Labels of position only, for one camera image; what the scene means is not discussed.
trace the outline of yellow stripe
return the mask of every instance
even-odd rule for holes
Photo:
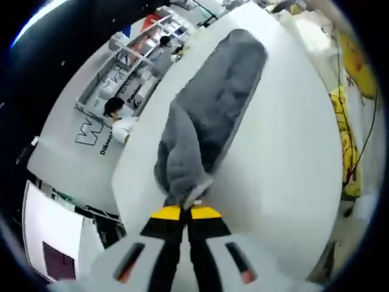
[[[164,220],[176,220],[180,219],[180,207],[179,206],[168,206],[153,213],[151,218],[164,219]]]
[[[193,206],[191,213],[192,219],[221,218],[221,214],[211,207]]]

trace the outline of black hair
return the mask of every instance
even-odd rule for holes
[[[109,99],[104,106],[104,116],[112,117],[111,114],[118,111],[124,105],[124,100],[119,97]]]
[[[159,45],[161,47],[166,47],[166,45],[170,42],[170,37],[168,37],[167,35],[164,35],[160,38],[159,40]]]

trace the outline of gray fleece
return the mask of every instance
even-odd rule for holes
[[[168,204],[191,205],[211,185],[261,78],[267,54],[248,31],[224,38],[171,102],[154,167]]]

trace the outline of table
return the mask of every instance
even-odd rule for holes
[[[334,225],[342,190],[342,147],[324,84],[298,43],[254,3],[203,30],[167,72],[135,127],[112,178],[127,233],[140,232],[165,197],[153,167],[169,103],[216,45],[247,29],[268,53],[262,79],[215,174],[206,203],[232,232],[253,237],[286,274],[305,279]]]

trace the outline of white shirt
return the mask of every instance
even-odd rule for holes
[[[125,143],[127,135],[130,134],[133,126],[136,124],[137,119],[133,117],[125,117],[117,120],[112,125],[113,137],[121,143]]]

